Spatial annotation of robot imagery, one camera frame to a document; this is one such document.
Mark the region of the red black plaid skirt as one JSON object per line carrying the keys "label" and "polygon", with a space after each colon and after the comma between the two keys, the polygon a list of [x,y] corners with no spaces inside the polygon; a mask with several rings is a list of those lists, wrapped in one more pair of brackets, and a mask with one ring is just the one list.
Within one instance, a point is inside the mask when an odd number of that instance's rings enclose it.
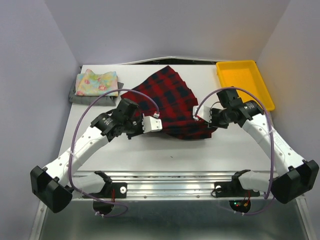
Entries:
{"label": "red black plaid skirt", "polygon": [[162,132],[180,140],[210,139],[216,128],[209,128],[204,120],[194,120],[193,107],[198,100],[185,81],[170,66],[149,76],[133,88],[158,105]]}

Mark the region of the pastel floral skirt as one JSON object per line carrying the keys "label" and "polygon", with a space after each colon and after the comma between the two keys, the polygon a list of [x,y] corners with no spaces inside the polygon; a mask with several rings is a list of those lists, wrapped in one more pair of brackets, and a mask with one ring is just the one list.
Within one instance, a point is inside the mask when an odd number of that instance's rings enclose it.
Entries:
{"label": "pastel floral skirt", "polygon": [[106,92],[118,89],[118,76],[115,71],[96,74],[91,69],[77,75],[75,80],[75,95],[98,97]]}

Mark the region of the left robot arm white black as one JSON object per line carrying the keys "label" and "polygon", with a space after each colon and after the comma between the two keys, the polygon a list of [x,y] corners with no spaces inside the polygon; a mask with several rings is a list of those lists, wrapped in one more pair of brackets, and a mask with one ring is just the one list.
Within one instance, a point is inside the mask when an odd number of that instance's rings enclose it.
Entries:
{"label": "left robot arm white black", "polygon": [[143,134],[144,117],[137,103],[122,99],[115,109],[96,117],[82,136],[71,141],[71,147],[44,167],[30,171],[32,193],[53,213],[59,213],[75,198],[93,199],[106,206],[109,214],[115,198],[125,198],[125,183],[113,183],[103,171],[73,178],[74,173],[99,149],[114,138],[126,134]]}

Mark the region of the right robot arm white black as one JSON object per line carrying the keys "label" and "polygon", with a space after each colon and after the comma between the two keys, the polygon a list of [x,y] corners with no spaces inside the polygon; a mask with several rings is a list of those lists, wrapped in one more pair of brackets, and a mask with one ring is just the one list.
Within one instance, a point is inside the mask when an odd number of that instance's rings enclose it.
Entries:
{"label": "right robot arm white black", "polygon": [[236,172],[231,181],[219,182],[215,197],[242,197],[246,191],[272,194],[282,204],[310,191],[316,181],[319,165],[305,160],[278,134],[266,110],[255,100],[243,102],[234,87],[217,92],[222,109],[210,108],[209,127],[227,129],[239,125],[270,159],[270,172],[258,173],[249,169]]}

